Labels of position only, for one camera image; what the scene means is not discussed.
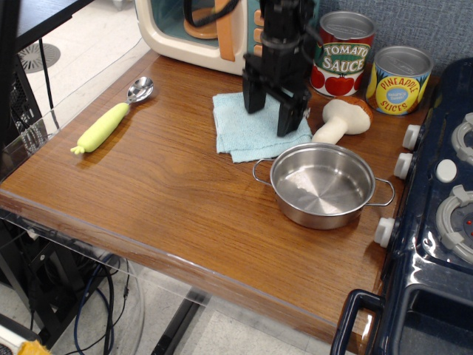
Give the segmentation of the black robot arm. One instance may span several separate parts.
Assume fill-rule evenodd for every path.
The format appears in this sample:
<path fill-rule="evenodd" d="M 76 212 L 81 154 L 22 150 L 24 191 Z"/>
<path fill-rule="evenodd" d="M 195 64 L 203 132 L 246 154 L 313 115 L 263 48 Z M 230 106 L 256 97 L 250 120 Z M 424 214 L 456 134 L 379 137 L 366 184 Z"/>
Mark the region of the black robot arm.
<path fill-rule="evenodd" d="M 298 129 L 311 98 L 305 77 L 317 47 L 324 45 L 313 22 L 314 1 L 261 1 L 262 54 L 244 55 L 242 91 L 245 109 L 265 107 L 266 96 L 279 102 L 277 135 Z"/>

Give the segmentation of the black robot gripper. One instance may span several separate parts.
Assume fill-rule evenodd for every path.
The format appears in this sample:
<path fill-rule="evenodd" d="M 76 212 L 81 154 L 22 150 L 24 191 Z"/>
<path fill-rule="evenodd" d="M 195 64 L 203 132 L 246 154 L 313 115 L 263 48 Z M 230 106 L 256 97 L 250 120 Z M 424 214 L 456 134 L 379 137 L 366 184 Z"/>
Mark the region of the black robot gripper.
<path fill-rule="evenodd" d="M 262 54 L 244 54 L 242 89 L 245 109 L 254 114 L 265 107 L 266 96 L 280 103 L 277 136 L 297 130 L 310 115 L 309 90 L 304 75 L 312 64 L 312 38 L 293 39 L 262 34 Z"/>

